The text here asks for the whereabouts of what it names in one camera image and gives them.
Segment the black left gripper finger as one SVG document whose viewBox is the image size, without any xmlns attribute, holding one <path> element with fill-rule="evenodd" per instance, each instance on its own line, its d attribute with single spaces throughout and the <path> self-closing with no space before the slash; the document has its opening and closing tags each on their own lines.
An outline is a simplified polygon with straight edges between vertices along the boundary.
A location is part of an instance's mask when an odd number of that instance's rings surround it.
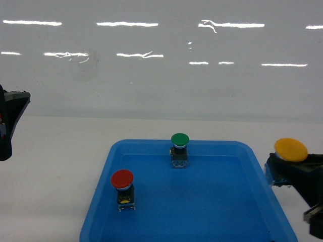
<svg viewBox="0 0 323 242">
<path fill-rule="evenodd" d="M 7 133 L 12 138 L 19 119 L 30 103 L 30 93 L 26 91 L 4 91 L 4 100 L 4 122 L 8 129 Z"/>
</svg>

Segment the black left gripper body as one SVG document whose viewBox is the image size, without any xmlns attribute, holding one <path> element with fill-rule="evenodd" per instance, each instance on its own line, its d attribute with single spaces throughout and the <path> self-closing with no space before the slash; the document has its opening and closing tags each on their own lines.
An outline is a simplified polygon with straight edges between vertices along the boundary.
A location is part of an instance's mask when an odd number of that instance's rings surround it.
<svg viewBox="0 0 323 242">
<path fill-rule="evenodd" d="M 12 156 L 11 132 L 3 87 L 1 86 L 1 161 Z"/>
</svg>

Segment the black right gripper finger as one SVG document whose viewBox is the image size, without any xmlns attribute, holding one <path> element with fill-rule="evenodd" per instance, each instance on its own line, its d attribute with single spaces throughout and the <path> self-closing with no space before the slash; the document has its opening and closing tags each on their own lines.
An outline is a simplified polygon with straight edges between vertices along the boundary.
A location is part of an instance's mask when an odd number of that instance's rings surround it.
<svg viewBox="0 0 323 242">
<path fill-rule="evenodd" d="M 290 165 L 288 180 L 305 202 L 310 207 L 322 202 L 322 154 L 309 154 L 304 161 Z"/>
<path fill-rule="evenodd" d="M 271 175 L 270 183 L 274 186 L 291 185 L 295 188 L 310 187 L 310 168 L 312 154 L 308 154 L 305 160 L 292 162 L 281 159 L 276 153 L 270 153 L 265 167 L 269 169 Z"/>
</svg>

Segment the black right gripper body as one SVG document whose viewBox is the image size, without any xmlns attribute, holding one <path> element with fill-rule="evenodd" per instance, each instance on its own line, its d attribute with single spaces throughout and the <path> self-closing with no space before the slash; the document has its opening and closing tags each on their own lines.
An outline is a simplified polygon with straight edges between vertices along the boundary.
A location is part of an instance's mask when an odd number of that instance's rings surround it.
<svg viewBox="0 0 323 242">
<path fill-rule="evenodd" d="M 322 239 L 322 203 L 318 203 L 305 211 L 303 220 L 309 224 L 309 234 Z"/>
</svg>

